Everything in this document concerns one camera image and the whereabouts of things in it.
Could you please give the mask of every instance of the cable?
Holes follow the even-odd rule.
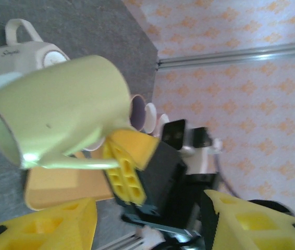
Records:
[[[215,154],[215,157],[214,157],[214,161],[215,161],[215,167],[216,167],[216,170],[217,172],[219,172],[220,174],[220,177],[222,179],[222,181],[224,182],[225,184],[225,187],[228,189],[228,191],[230,191],[230,193],[236,197],[236,198],[240,198],[239,194],[234,191],[234,189],[231,187],[231,185],[227,182],[226,178],[224,177],[223,173],[222,173],[222,169],[220,167],[220,164],[219,164],[219,154]]]

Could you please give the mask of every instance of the light green mug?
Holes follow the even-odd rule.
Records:
[[[114,159],[71,154],[129,122],[130,92],[107,59],[88,56],[36,71],[0,89],[0,150],[21,168],[106,169]]]

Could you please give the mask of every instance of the white mug handle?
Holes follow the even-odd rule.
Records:
[[[19,44],[17,41],[17,29],[21,25],[26,29],[33,41],[43,42],[42,38],[39,36],[39,34],[36,32],[35,28],[29,21],[23,19],[10,19],[5,25],[7,45],[11,46]]]

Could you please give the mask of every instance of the white mug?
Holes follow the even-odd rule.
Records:
[[[32,41],[17,42],[19,26],[26,29]],[[5,35],[7,46],[0,47],[0,88],[30,72],[69,60],[56,45],[43,42],[33,25],[26,20],[9,20]]]
[[[148,103],[145,106],[146,118],[144,124],[144,131],[151,134],[157,125],[157,109],[153,103]]]
[[[154,137],[160,137],[163,131],[164,125],[169,122],[169,117],[167,114],[157,114],[157,124],[152,132]]]

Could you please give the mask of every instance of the patterned wallpaper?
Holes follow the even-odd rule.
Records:
[[[224,140],[223,172],[242,198],[295,211],[295,58],[159,71],[153,102]]]
[[[161,59],[295,42],[295,0],[123,0]]]

